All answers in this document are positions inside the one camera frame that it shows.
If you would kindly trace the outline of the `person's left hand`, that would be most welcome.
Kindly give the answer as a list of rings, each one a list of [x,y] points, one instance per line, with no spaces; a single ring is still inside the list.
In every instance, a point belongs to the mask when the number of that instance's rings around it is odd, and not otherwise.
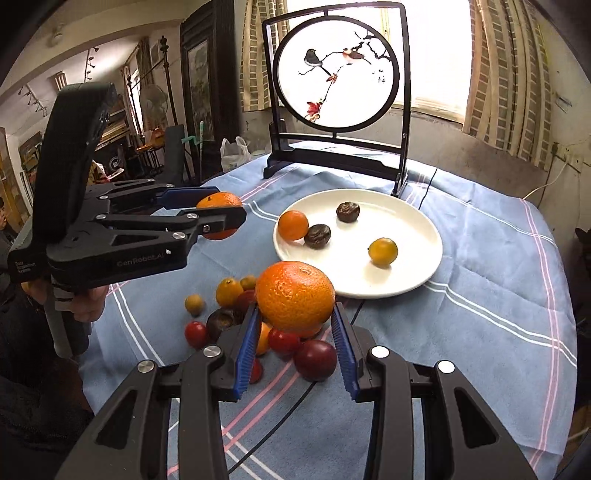
[[[21,284],[23,291],[40,305],[45,305],[48,300],[50,284],[38,279]],[[90,290],[84,290],[66,303],[66,310],[73,314],[76,321],[82,323],[94,322],[100,318],[104,310],[108,286],[101,286]]]

